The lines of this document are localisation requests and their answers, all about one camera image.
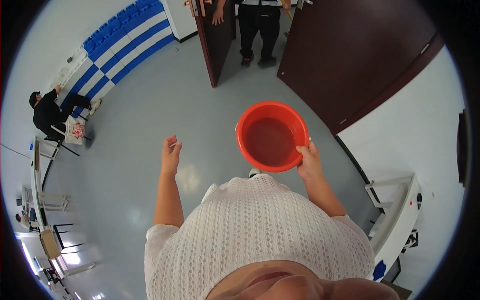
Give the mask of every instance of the black shirt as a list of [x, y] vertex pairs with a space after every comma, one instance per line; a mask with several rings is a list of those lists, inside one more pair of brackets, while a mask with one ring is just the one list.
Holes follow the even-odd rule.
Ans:
[[53, 89], [45, 94], [34, 108], [33, 124], [46, 135], [55, 134], [56, 131], [51, 128], [51, 125], [57, 127], [62, 122], [60, 108], [54, 102], [56, 98], [57, 91]]

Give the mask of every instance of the person sitting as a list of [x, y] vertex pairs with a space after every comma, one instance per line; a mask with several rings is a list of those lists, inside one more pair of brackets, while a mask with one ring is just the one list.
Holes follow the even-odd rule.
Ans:
[[53, 90], [45, 94], [43, 97], [40, 92], [33, 92], [30, 95], [30, 106], [34, 109], [33, 123], [47, 136], [55, 140], [61, 140], [63, 136], [54, 130], [51, 126], [65, 132], [65, 124], [69, 115], [72, 114], [75, 106], [87, 108], [93, 115], [100, 106], [102, 99], [90, 101], [85, 96], [77, 94], [71, 95], [65, 99], [66, 105], [60, 111], [59, 106], [55, 103], [57, 95], [60, 92], [60, 86], [57, 85]]
[[30, 218], [28, 215], [22, 211], [22, 216], [18, 213], [15, 215], [15, 219], [19, 222], [24, 228], [28, 229], [29, 232], [31, 231], [39, 231], [37, 226], [32, 226], [31, 222], [37, 222], [35, 209], [30, 209]]

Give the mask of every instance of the open door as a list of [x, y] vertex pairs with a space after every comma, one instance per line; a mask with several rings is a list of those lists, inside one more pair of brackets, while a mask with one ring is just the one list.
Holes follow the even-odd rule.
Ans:
[[217, 0], [188, 0], [192, 17], [197, 22], [198, 36], [204, 51], [205, 63], [212, 87], [216, 87], [232, 41], [236, 38], [235, 1], [227, 0], [222, 24], [212, 25]]
[[299, 0], [277, 76], [337, 134], [433, 59], [435, 32], [415, 0]]

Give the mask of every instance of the shoe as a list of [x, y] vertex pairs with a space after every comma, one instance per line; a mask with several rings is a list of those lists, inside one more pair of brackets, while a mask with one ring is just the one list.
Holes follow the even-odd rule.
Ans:
[[257, 169], [257, 168], [252, 168], [250, 170], [250, 173], [248, 173], [248, 178], [252, 178], [253, 176], [257, 175], [257, 174], [261, 174], [262, 171], [260, 171], [260, 169]]
[[241, 60], [240, 66], [245, 67], [245, 68], [250, 67], [250, 63], [252, 62], [252, 60], [253, 60], [254, 58], [255, 58], [255, 56], [253, 55], [253, 53], [252, 53], [252, 56], [250, 56], [249, 59], [244, 57], [244, 58]]
[[102, 99], [91, 101], [90, 102], [90, 115], [93, 115], [95, 111], [100, 107], [100, 104], [102, 103]]
[[270, 58], [268, 59], [260, 59], [258, 61], [258, 66], [260, 67], [260, 69], [266, 69], [266, 68], [270, 68], [270, 67], [273, 67], [276, 65], [276, 58], [271, 56]]

